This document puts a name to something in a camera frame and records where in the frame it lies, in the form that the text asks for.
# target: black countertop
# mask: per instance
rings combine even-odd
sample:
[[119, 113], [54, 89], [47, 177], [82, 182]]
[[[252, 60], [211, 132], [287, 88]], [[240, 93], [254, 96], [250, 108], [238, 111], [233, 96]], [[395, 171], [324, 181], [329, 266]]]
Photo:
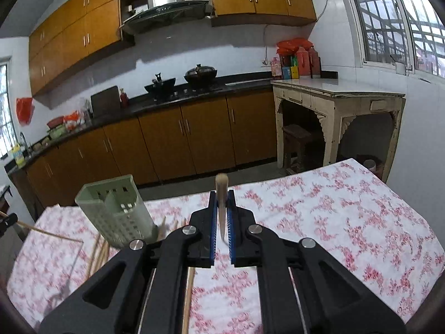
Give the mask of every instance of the black countertop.
[[80, 134], [86, 133], [90, 130], [106, 126], [107, 124], [116, 123], [121, 120], [140, 116], [147, 112], [152, 112], [157, 109], [175, 106], [178, 104], [194, 102], [207, 98], [220, 97], [222, 95], [231, 95], [242, 92], [252, 92], [255, 90], [272, 88], [270, 72], [248, 73], [220, 77], [217, 79], [217, 84], [217, 89], [215, 90], [200, 90], [199, 92], [193, 92], [187, 89], [187, 84], [182, 84], [175, 87], [176, 92], [169, 96], [166, 100], [155, 100], [150, 96], [150, 94], [143, 94], [139, 95], [138, 97], [131, 98], [129, 99], [128, 107], [121, 109], [119, 113], [93, 118], [89, 123], [80, 125], [71, 132], [63, 135], [62, 137], [51, 140], [48, 145], [43, 147], [40, 151], [34, 152], [30, 156], [25, 157], [25, 162], [20, 167], [14, 164], [15, 161], [12, 161], [5, 166], [5, 170], [8, 175], [12, 175], [17, 170], [25, 168], [26, 166], [34, 162], [49, 149], [60, 145], [68, 139], [77, 137]]

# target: wooden stool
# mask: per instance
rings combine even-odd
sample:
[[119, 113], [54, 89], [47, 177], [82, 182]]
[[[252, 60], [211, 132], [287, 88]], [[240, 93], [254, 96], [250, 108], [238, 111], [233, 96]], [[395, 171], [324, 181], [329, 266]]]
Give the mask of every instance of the wooden stool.
[[[297, 124], [291, 124], [290, 126], [283, 127], [283, 140], [284, 140], [284, 160], [283, 167], [291, 175], [303, 172], [303, 157], [306, 145], [313, 141], [323, 139], [322, 132], [308, 132], [304, 128]], [[297, 152], [296, 168], [298, 172], [295, 172], [291, 168], [291, 155], [293, 152]]]

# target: wooden desk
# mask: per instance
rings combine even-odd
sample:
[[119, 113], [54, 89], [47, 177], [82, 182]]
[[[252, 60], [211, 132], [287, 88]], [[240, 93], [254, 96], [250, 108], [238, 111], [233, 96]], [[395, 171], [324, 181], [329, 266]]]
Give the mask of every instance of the wooden desk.
[[272, 81], [277, 125], [278, 167], [283, 167], [283, 114], [281, 103], [288, 100], [317, 115], [323, 130], [323, 165], [335, 163], [340, 140], [351, 122], [360, 115], [388, 112], [394, 124], [383, 169], [386, 182], [394, 160], [406, 99], [404, 94], [382, 90], [368, 84], [336, 79], [292, 79]]

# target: ceiling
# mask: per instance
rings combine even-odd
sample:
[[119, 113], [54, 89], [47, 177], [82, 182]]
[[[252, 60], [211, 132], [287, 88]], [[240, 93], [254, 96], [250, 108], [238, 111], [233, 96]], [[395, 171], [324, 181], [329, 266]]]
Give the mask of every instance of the ceiling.
[[17, 0], [0, 26], [0, 38], [29, 36], [39, 19], [54, 0]]

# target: green plastic basket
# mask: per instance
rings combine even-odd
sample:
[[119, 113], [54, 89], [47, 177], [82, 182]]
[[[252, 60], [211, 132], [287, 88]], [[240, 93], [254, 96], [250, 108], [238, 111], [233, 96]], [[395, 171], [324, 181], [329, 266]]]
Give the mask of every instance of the green plastic basket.
[[157, 239], [157, 226], [137, 191], [132, 175], [85, 184], [75, 202], [111, 246], [134, 239]]

